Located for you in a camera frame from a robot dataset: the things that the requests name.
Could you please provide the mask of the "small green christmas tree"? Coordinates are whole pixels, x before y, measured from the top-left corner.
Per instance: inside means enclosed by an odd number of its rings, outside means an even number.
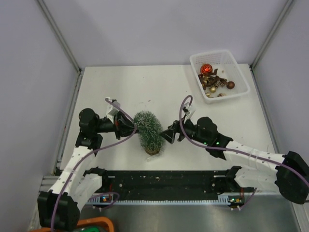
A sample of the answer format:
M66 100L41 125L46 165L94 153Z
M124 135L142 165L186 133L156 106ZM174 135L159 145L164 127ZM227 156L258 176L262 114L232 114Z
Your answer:
M165 140L160 135L163 127L155 114L139 111L133 121L137 125L140 145L144 151L150 156L159 154L165 146Z

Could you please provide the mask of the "gold bauble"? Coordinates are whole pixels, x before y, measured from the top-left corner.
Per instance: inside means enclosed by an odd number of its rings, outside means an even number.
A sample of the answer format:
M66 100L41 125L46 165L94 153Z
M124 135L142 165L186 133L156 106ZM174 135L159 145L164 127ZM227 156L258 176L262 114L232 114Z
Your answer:
M211 93L216 92L216 90L217 90L217 87L215 87L215 86L212 86L212 87L210 88L210 92L211 92Z

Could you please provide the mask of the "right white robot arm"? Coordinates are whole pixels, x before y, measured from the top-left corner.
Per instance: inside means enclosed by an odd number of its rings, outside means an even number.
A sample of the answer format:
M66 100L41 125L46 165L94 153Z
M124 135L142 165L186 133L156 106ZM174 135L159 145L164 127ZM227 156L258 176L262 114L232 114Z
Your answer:
M230 191L256 188L279 192L285 199L304 204L309 195L309 166L296 152L287 154L263 152L245 146L217 130L209 117L193 124L191 120L176 120L160 133L170 144L187 139L204 148L211 156L234 163L227 172L225 185Z

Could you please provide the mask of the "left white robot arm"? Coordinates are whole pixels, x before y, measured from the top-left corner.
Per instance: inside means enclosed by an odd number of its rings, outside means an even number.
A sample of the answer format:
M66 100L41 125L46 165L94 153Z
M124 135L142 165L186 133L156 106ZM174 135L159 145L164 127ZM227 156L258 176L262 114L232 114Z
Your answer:
M100 118L91 108L79 113L80 131L72 156L48 191L40 192L37 204L39 222L52 230L73 231L80 212L95 191L106 191L109 179L88 170L88 165L104 148L102 133L113 132L125 141L137 133L133 118L118 106L109 106Z

